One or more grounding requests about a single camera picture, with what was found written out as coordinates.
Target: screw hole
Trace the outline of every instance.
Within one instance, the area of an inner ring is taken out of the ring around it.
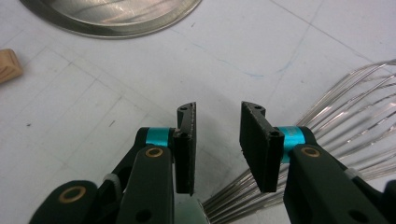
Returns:
[[[148,209],[142,210],[135,217],[138,222],[147,222],[151,219],[151,212]]]
[[[368,223],[369,222],[369,218],[359,211],[350,210],[348,213],[355,221],[358,221],[359,223]]]

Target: whisk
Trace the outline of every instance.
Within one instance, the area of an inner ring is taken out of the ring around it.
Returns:
[[[396,60],[364,66],[336,83],[297,123],[368,181],[396,173]],[[249,170],[203,206],[211,224],[230,223],[283,202],[288,164],[276,193],[261,193]]]

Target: white surface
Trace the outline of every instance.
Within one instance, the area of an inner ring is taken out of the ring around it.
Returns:
[[[240,102],[293,124],[348,71],[396,58],[396,2],[206,1],[184,21],[137,39],[71,35],[19,1],[0,2],[0,49],[24,75],[0,85],[0,222],[27,223],[64,182],[101,182],[142,126],[176,126],[198,106],[196,195],[247,166]],[[375,182],[382,189],[386,180]],[[288,223],[283,205],[237,223]]]

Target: teal band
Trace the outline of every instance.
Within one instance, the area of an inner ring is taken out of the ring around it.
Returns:
[[[168,147],[170,128],[149,128],[146,136],[146,145]]]
[[[282,163],[289,163],[289,151],[293,150],[299,144],[305,144],[305,137],[299,127],[286,126],[277,127],[283,134],[285,134],[285,142],[283,144],[283,158]]]

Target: silver tray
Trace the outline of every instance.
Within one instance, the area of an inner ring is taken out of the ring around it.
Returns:
[[[180,21],[201,0],[21,0],[40,18],[79,35],[128,38]]]

